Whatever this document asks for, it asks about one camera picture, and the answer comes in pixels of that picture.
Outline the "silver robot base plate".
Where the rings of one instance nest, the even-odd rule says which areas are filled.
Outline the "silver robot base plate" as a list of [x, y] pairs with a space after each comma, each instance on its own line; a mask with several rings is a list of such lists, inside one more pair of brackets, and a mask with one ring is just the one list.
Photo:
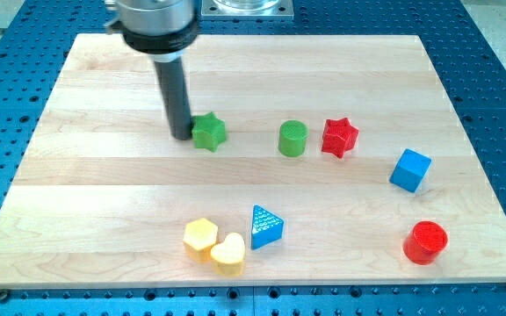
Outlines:
[[202, 0], [202, 20], [292, 20], [293, 0]]

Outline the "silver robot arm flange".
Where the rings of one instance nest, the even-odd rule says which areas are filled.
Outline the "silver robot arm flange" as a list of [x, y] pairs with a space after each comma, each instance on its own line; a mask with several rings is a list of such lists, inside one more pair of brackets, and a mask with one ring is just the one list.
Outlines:
[[105, 24], [133, 50], [153, 61], [179, 59], [199, 35], [198, 13], [192, 0], [105, 0], [115, 17]]

